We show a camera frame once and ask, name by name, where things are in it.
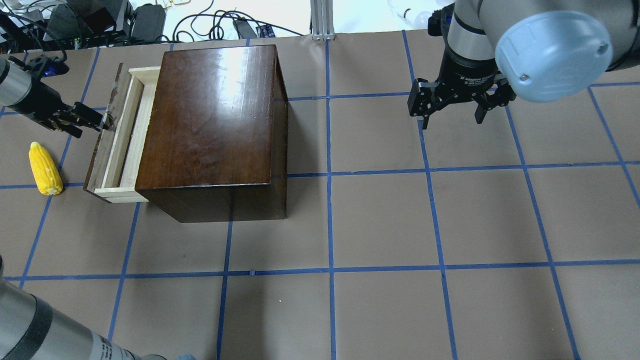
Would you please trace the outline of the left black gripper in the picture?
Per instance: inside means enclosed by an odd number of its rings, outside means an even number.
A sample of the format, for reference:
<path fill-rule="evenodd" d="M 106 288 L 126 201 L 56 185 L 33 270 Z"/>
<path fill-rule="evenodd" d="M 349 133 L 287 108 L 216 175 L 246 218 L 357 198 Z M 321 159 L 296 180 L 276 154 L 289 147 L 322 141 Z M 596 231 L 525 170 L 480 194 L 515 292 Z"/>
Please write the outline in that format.
<path fill-rule="evenodd" d="M 10 105 L 10 109 L 48 130 L 65 132 L 76 139 L 80 139 L 83 134 L 83 130 L 77 126 L 96 132 L 112 128 L 110 114 L 101 114 L 78 101 L 70 107 L 70 116 L 76 126 L 64 123 L 70 119 L 67 114 L 69 106 L 62 101 L 60 94 L 48 85 L 32 85 L 23 99 Z"/>

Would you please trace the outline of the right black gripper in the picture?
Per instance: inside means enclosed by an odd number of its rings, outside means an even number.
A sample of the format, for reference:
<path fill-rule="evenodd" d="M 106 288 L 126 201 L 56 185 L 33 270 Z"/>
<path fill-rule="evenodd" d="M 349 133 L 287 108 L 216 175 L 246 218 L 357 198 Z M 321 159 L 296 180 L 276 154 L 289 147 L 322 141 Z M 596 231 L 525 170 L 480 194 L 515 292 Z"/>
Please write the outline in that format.
<path fill-rule="evenodd" d="M 415 79 L 407 99 L 412 117 L 422 117 L 422 129 L 427 130 L 430 116 L 448 105 L 475 101 L 474 119 L 482 125 L 487 112 L 505 107 L 517 94 L 509 82 L 500 82 L 492 94 L 498 66 L 494 59 L 472 60 L 457 55 L 444 55 L 436 82 Z"/>

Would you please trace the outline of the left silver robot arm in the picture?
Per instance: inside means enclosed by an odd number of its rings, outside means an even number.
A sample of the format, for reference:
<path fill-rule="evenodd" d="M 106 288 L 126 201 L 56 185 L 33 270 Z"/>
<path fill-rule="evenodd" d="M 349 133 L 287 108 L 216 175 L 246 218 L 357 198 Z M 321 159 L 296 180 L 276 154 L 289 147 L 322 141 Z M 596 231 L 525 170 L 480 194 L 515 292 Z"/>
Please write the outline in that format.
<path fill-rule="evenodd" d="M 84 127 L 98 132 L 112 126 L 107 114 L 81 102 L 64 103 L 42 78 L 64 75 L 66 57 L 42 54 L 27 63 L 1 60 L 1 105 L 50 131 L 80 138 Z M 140 360 L 135 354 L 53 308 L 45 300 L 1 281 L 1 358 L 3 360 Z"/>

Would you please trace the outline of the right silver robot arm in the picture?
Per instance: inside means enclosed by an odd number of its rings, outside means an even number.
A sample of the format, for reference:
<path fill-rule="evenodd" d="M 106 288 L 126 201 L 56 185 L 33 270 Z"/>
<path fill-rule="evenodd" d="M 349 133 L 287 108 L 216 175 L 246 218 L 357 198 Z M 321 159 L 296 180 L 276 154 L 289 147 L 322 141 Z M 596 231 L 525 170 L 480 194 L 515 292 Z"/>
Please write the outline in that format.
<path fill-rule="evenodd" d="M 455 0 L 427 32 L 445 49 L 436 80 L 415 79 L 407 98 L 422 129 L 449 105 L 476 103 L 480 125 L 517 98 L 557 101 L 639 64 L 637 0 Z"/>

